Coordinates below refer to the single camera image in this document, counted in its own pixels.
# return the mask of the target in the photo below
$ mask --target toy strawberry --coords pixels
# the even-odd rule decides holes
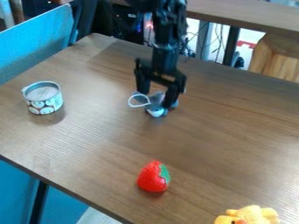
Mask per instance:
[[[145,165],[140,172],[137,185],[147,192],[159,193],[168,188],[170,174],[164,164],[152,161]]]

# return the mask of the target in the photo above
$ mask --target table leg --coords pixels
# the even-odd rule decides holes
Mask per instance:
[[[35,197],[33,209],[31,212],[31,218],[29,222],[30,224],[40,223],[48,188],[48,184],[44,183],[43,181],[39,181],[37,195]]]
[[[240,34],[240,28],[231,26],[228,33],[226,52],[223,59],[223,65],[225,66],[233,67],[233,56],[236,51],[239,34]]]

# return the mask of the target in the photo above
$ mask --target stuffed toy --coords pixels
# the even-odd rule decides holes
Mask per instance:
[[[279,224],[277,212],[270,207],[246,206],[240,210],[229,209],[214,224]]]

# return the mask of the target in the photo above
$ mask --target white cable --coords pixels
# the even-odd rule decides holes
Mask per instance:
[[[142,96],[144,97],[147,102],[145,102],[144,104],[132,104],[131,101],[133,98],[137,97],[137,96]],[[150,98],[146,95],[146,94],[133,94],[129,97],[128,99],[128,105],[131,107],[131,108],[140,108],[140,107],[145,107],[145,106],[148,106],[150,105],[151,102],[150,102]]]

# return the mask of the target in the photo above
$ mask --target round tin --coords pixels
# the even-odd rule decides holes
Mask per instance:
[[[63,104],[60,86],[49,80],[32,83],[22,89],[28,110],[35,115],[48,115]]]

